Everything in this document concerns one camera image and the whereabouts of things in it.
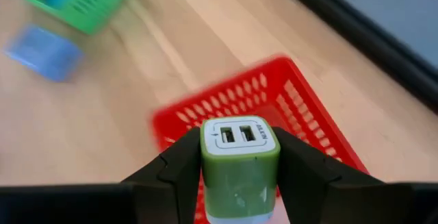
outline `usb wall charger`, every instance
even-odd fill
[[[212,224],[264,223],[276,197],[280,145],[258,116],[205,121],[201,127],[205,211]]]

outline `dual usb port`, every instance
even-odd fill
[[[220,133],[222,134],[223,142],[235,142],[233,130],[231,127],[221,127]],[[251,142],[255,140],[253,131],[249,125],[240,126],[240,134],[242,135],[245,142]]]

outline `light wood surface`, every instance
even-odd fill
[[[0,1],[0,46],[32,22],[86,53],[63,84],[0,55],[1,185],[120,181],[157,155],[153,110],[275,53],[371,174],[438,181],[437,116],[297,0],[126,0],[94,36]]]

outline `red plastic basket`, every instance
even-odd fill
[[[276,57],[221,84],[158,111],[153,127],[163,151],[206,119],[253,114],[343,163],[367,173],[297,66]],[[199,188],[196,223],[208,223]]]

